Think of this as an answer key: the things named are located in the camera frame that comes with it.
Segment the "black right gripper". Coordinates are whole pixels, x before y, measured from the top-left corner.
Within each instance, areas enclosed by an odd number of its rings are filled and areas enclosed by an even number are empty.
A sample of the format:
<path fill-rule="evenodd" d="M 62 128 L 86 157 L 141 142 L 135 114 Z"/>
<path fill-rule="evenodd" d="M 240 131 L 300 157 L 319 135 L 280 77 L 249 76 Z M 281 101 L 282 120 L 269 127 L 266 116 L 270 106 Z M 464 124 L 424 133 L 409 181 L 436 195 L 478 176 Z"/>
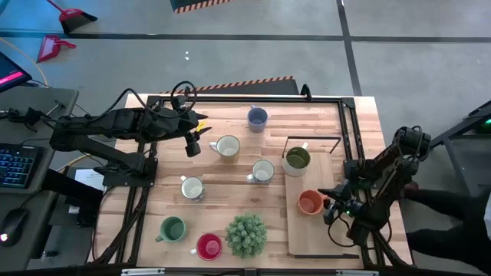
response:
<path fill-rule="evenodd" d="M 326 210 L 337 209 L 336 219 L 340 219 L 344 213 L 358 220 L 358 224 L 369 226 L 367 220 L 367 204 L 359 198 L 358 192 L 364 189 L 366 185 L 364 180 L 346 180 L 342 184 L 336 185 L 332 189 L 318 189 L 323 195 L 331 196 L 324 200 Z"/>

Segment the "black monitor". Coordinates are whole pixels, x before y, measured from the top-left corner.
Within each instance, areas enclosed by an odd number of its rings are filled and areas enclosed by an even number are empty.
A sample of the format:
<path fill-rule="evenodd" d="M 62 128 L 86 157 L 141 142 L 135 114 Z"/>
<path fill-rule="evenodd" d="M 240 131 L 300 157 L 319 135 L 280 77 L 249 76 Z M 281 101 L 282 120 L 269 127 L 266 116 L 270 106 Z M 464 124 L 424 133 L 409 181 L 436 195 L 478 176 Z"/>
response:
<path fill-rule="evenodd" d="M 0 93 L 31 80 L 32 76 L 29 73 L 0 52 Z"/>

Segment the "succulent in grey patterned pot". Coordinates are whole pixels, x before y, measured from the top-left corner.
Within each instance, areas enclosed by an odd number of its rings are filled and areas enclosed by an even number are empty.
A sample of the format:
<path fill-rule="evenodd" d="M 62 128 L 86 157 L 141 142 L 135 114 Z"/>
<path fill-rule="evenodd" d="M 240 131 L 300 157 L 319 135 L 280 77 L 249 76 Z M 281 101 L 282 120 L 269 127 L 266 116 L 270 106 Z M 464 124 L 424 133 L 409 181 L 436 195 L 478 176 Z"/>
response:
<path fill-rule="evenodd" d="M 265 247 L 267 228 L 256 214 L 237 215 L 226 227 L 225 240 L 234 256 L 254 258 Z"/>

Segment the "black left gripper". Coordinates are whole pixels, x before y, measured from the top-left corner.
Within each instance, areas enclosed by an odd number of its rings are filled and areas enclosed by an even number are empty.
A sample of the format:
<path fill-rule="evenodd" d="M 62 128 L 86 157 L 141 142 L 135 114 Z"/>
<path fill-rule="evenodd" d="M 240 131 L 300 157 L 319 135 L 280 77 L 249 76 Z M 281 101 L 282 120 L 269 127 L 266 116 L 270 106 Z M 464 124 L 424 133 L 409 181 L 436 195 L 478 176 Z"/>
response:
<path fill-rule="evenodd" d="M 157 108 L 152 115 L 151 136 L 158 138 L 176 138 L 186 136 L 199 125 L 199 120 L 209 118 L 207 115 L 196 113 L 193 110 L 179 115 L 176 110 L 166 107 Z M 211 127 L 205 127 L 194 132 L 195 137 L 200 137 Z"/>

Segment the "backlit keyboard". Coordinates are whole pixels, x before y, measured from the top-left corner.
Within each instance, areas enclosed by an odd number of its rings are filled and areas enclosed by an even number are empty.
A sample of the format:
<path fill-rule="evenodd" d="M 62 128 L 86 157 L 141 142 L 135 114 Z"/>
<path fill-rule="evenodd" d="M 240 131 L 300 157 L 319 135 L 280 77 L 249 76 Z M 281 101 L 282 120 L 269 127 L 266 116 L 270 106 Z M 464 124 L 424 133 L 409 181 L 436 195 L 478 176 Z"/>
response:
<path fill-rule="evenodd" d="M 0 188 L 27 189 L 44 148 L 0 143 Z"/>

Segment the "blue floral white mug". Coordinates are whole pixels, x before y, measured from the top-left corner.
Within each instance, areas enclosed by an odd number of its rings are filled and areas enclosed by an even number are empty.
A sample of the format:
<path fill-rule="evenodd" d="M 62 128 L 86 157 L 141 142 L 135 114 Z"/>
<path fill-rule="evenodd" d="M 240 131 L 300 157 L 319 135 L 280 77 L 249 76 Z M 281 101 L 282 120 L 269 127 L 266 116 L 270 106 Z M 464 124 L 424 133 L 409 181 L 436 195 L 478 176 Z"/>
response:
<path fill-rule="evenodd" d="M 275 168 L 266 159 L 258 160 L 252 166 L 252 174 L 246 177 L 247 183 L 268 184 L 274 176 Z"/>
<path fill-rule="evenodd" d="M 181 193 L 182 195 L 193 201 L 202 200 L 205 195 L 205 186 L 203 181 L 195 176 L 181 176 Z"/>

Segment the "black clamp mount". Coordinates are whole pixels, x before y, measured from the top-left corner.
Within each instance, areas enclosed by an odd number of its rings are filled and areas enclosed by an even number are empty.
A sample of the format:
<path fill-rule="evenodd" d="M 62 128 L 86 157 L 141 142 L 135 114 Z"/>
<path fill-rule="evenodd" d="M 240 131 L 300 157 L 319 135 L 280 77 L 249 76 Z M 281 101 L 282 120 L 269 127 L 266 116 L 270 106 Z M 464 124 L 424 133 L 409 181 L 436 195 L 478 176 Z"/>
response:
<path fill-rule="evenodd" d="M 33 132 L 37 132 L 37 130 L 34 128 L 34 125 L 42 120 L 42 119 L 50 119 L 50 115 L 58 110 L 58 109 L 64 109 L 66 106 L 58 101 L 54 101 L 56 105 L 50 109 L 47 113 L 43 113 L 40 110 L 35 110 L 32 107 L 29 107 L 26 113 L 21 114 L 19 110 L 9 108 L 8 110 L 0 110 L 0 120 L 7 120 L 11 123 L 21 123 L 23 124 L 26 128 Z"/>

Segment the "wooden shelf black metal frame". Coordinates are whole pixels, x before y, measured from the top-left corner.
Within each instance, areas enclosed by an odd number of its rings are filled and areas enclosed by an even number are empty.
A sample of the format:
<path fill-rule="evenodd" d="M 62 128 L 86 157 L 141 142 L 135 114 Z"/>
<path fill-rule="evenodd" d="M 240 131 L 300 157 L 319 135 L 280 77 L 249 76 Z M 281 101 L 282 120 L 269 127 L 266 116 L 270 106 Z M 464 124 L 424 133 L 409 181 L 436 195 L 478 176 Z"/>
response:
<path fill-rule="evenodd" d="M 305 190 L 333 189 L 338 184 L 334 180 L 331 154 L 341 142 L 339 136 L 289 136 L 285 150 L 291 149 L 296 141 L 305 145 L 316 140 L 326 146 L 334 145 L 330 149 L 311 150 L 311 162 L 303 173 L 285 174 L 288 253 L 294 258 L 359 259 L 358 247 L 345 247 L 347 228 L 341 220 L 331 227 L 324 223 L 320 212 L 305 215 L 298 207 L 299 197 Z"/>

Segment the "red broom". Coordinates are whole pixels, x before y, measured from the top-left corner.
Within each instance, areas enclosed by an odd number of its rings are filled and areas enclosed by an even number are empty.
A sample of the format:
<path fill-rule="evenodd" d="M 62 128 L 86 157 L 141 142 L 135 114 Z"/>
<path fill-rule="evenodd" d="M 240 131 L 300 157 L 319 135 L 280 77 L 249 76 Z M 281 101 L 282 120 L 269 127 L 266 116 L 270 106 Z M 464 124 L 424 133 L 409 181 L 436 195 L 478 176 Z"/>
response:
<path fill-rule="evenodd" d="M 77 8 L 68 8 L 63 9 L 56 5 L 52 0 L 46 0 L 52 6 L 54 6 L 59 12 L 60 15 L 58 17 L 59 22 L 61 23 L 61 27 L 66 35 L 72 33 L 80 27 L 83 27 L 87 24 L 95 22 L 97 17 L 88 14 L 85 11 L 82 11 Z"/>

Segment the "red dustpan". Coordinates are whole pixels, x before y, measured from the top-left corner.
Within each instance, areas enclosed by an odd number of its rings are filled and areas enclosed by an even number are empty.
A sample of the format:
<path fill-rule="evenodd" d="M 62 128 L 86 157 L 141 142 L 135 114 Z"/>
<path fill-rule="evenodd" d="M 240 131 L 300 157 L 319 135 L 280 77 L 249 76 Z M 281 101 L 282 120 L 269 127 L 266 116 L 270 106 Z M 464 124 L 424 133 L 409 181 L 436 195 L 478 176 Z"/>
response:
<path fill-rule="evenodd" d="M 77 47 L 76 44 L 61 40 L 57 35 L 44 36 L 38 52 L 37 62 L 40 63 L 57 57 L 62 46 L 70 49 Z"/>

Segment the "lavender mug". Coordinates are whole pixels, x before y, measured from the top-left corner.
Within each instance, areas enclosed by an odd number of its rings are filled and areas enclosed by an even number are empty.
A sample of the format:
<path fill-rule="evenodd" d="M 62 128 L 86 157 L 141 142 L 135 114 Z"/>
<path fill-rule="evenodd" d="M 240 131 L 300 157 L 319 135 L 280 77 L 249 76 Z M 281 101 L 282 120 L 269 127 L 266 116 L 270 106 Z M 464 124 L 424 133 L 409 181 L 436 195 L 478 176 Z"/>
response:
<path fill-rule="evenodd" d="M 265 129 L 268 118 L 266 110 L 252 105 L 247 115 L 249 129 L 253 133 L 261 133 Z"/>

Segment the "red mug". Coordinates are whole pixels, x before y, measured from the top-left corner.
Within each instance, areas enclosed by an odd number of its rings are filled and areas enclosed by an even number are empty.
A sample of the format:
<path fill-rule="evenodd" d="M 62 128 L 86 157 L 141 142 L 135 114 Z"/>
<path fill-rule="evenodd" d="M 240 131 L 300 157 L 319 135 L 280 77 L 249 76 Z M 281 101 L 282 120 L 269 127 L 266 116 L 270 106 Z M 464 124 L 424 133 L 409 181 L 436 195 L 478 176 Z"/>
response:
<path fill-rule="evenodd" d="M 218 235 L 206 233 L 199 237 L 196 247 L 189 252 L 198 255 L 204 261 L 217 259 L 222 253 L 222 241 Z"/>

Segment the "white paper sheet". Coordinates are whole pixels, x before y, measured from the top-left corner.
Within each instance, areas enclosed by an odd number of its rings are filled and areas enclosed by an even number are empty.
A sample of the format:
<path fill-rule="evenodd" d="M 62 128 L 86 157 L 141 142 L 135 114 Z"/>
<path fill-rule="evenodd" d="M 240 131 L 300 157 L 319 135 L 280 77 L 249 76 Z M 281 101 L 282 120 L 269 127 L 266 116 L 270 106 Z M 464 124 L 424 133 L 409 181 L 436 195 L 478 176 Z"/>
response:
<path fill-rule="evenodd" d="M 104 192 L 106 191 L 106 188 L 103 185 L 104 176 L 93 169 L 77 169 L 75 171 L 74 179 L 85 184 L 86 186 L 90 186 Z"/>

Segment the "black computer mouse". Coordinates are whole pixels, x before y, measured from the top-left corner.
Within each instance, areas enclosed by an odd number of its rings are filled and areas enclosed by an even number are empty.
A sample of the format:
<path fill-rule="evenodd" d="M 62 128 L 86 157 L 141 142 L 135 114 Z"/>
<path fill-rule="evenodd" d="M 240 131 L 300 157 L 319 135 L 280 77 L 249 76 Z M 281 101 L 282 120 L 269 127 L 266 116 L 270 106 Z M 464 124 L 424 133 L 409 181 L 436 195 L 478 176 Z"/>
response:
<path fill-rule="evenodd" d="M 20 240 L 29 211 L 23 208 L 12 209 L 0 223 L 0 245 L 11 247 Z"/>

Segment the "hazard striped black mat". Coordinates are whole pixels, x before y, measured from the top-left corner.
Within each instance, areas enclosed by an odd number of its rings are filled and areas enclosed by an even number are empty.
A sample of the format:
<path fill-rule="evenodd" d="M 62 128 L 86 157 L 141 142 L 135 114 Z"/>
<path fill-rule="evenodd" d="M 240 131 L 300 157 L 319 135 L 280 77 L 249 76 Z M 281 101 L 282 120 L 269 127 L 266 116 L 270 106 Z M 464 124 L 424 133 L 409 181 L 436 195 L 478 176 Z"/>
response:
<path fill-rule="evenodd" d="M 170 4 L 175 14 L 181 14 L 214 5 L 221 5 L 230 1 L 232 0 L 170 0 Z"/>
<path fill-rule="evenodd" d="M 258 80 L 243 80 L 227 84 L 197 87 L 198 94 L 274 94 L 298 95 L 298 86 L 293 76 L 268 77 Z"/>

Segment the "grey desk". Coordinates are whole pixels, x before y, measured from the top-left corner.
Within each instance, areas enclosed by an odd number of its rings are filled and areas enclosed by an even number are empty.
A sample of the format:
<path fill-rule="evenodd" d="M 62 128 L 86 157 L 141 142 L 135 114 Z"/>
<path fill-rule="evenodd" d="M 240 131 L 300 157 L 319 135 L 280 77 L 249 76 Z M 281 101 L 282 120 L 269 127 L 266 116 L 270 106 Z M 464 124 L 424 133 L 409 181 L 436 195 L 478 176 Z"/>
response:
<path fill-rule="evenodd" d="M 0 110 L 12 108 L 24 113 L 31 107 L 58 118 L 71 113 L 78 95 L 77 90 L 70 89 L 15 87 L 0 94 Z M 48 142 L 51 135 L 52 129 L 41 121 L 29 130 L 21 123 L 0 120 L 0 143 L 24 143 L 44 148 L 41 161 L 27 189 L 0 188 L 0 223 L 12 209 L 23 207 L 28 210 L 18 243 L 12 247 L 0 245 L 0 273 L 23 271 L 27 268 L 31 256 L 38 250 L 44 227 L 54 208 L 54 201 L 58 198 L 58 194 L 52 191 L 42 191 L 33 198 L 29 197 L 41 188 L 53 159 L 54 150 Z"/>

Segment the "black metal stand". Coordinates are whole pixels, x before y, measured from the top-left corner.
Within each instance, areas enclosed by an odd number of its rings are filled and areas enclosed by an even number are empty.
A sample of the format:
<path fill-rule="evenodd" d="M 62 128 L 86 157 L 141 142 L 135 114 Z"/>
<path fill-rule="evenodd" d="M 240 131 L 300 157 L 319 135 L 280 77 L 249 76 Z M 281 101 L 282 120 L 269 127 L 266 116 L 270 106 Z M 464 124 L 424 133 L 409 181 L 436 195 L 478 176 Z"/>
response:
<path fill-rule="evenodd" d="M 458 181 L 470 196 L 491 190 L 491 100 L 430 142 L 444 146 Z"/>

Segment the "black equipment box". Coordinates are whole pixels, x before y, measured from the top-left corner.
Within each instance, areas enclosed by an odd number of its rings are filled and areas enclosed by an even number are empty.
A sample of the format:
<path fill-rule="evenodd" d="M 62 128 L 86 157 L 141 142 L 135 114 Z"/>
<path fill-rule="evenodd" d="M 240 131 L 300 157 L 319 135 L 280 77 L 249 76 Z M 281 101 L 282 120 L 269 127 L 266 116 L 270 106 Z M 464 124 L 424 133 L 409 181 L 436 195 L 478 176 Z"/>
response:
<path fill-rule="evenodd" d="M 101 190 L 87 186 L 53 169 L 47 171 L 41 189 L 59 193 L 68 199 L 69 205 L 77 206 L 78 226 L 94 227 L 104 194 Z"/>

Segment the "orange mug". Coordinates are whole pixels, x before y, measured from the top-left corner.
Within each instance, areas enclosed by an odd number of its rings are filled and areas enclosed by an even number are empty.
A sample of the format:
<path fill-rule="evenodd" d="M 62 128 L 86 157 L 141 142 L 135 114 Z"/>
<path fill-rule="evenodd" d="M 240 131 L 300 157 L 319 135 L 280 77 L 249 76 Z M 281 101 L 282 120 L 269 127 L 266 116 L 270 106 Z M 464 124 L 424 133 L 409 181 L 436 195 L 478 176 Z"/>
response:
<path fill-rule="evenodd" d="M 305 190 L 298 197 L 298 211 L 303 215 L 316 215 L 324 208 L 324 202 L 328 200 L 316 190 Z"/>

